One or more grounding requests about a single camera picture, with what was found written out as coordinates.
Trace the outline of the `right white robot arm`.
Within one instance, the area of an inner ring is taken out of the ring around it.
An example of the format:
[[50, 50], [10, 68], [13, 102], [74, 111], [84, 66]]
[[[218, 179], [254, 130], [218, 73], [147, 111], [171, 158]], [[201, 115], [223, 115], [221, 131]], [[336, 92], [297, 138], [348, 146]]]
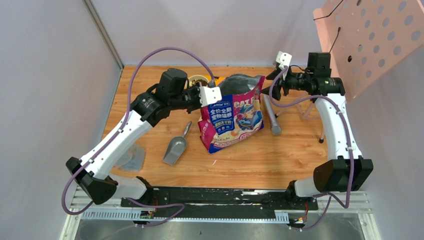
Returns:
[[350, 206], [351, 193], [358, 191], [374, 169], [355, 141], [346, 110], [346, 91], [342, 79], [332, 76], [331, 54], [310, 52], [302, 72], [291, 70], [292, 55], [279, 51], [275, 69], [266, 76], [269, 87], [262, 90], [279, 108], [312, 101], [319, 113], [327, 141], [327, 161], [312, 176], [290, 182], [286, 204], [298, 209], [306, 198], [330, 196], [343, 208]]

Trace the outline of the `metal scoop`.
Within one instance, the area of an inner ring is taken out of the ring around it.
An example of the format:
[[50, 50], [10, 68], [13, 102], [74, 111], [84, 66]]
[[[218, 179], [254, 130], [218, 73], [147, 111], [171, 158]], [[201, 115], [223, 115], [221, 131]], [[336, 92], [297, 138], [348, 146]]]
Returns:
[[177, 160], [181, 157], [181, 155], [184, 153], [188, 145], [186, 136], [190, 130], [192, 123], [193, 123], [192, 121], [189, 121], [187, 123], [182, 135], [175, 136], [171, 139], [162, 159], [164, 163], [170, 166], [173, 166], [177, 162]]

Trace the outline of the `pet food bag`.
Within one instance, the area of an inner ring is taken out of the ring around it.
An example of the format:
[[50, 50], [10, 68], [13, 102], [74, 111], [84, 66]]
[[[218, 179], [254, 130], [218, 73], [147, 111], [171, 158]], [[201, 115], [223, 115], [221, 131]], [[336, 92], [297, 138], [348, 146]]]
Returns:
[[249, 138], [264, 127], [261, 90], [265, 77], [236, 73], [215, 80], [221, 101], [203, 107], [197, 122], [200, 140], [214, 154]]

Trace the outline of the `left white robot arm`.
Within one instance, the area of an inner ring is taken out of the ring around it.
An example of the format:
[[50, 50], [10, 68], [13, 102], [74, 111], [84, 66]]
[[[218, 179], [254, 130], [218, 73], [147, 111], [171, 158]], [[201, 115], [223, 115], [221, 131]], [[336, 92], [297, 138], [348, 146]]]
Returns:
[[144, 178], [113, 175], [111, 170], [140, 137], [171, 111], [191, 113], [221, 99], [215, 96], [218, 90], [214, 83], [197, 82], [190, 86], [188, 81], [183, 70], [167, 69], [158, 83], [129, 101], [118, 125], [90, 152], [80, 158], [69, 158], [65, 165], [71, 180], [89, 197], [89, 206], [104, 204], [111, 198], [130, 198], [142, 207], [152, 203], [153, 193]]

